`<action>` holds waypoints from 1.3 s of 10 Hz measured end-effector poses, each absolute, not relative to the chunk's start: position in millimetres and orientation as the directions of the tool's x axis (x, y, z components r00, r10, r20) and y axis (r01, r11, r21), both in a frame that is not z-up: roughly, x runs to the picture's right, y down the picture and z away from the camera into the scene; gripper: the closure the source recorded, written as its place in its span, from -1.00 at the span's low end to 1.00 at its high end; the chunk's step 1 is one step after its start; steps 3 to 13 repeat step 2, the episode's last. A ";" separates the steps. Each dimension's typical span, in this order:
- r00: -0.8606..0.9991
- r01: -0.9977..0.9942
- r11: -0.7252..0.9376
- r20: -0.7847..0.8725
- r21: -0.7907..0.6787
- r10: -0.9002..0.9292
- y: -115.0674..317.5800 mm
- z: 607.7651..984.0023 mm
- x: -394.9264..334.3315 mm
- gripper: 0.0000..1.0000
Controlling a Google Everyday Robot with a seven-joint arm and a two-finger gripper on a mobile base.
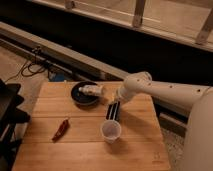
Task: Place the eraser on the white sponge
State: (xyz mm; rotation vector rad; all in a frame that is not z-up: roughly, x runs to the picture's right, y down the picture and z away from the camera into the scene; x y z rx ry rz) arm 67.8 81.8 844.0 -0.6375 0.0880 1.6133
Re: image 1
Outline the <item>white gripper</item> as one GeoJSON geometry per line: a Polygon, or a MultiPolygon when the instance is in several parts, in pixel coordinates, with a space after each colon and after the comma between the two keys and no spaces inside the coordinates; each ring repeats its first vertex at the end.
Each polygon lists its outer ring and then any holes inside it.
{"type": "MultiPolygon", "coordinates": [[[[128,92],[124,86],[120,86],[114,93],[113,96],[114,101],[118,101],[115,104],[115,111],[114,111],[114,117],[113,120],[118,120],[118,113],[119,113],[119,108],[120,108],[120,102],[121,103],[127,103],[128,102],[128,92]]],[[[106,114],[106,119],[110,119],[110,115],[112,114],[112,109],[114,107],[114,103],[108,105],[108,110],[106,114]]]]}

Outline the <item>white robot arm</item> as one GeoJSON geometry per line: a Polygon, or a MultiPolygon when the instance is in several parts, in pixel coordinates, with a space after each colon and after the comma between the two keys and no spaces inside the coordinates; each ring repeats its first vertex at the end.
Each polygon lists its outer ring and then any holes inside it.
{"type": "Polygon", "coordinates": [[[189,112],[179,171],[213,171],[213,86],[154,81],[138,72],[125,77],[114,100],[127,103],[139,93],[189,112]]]}

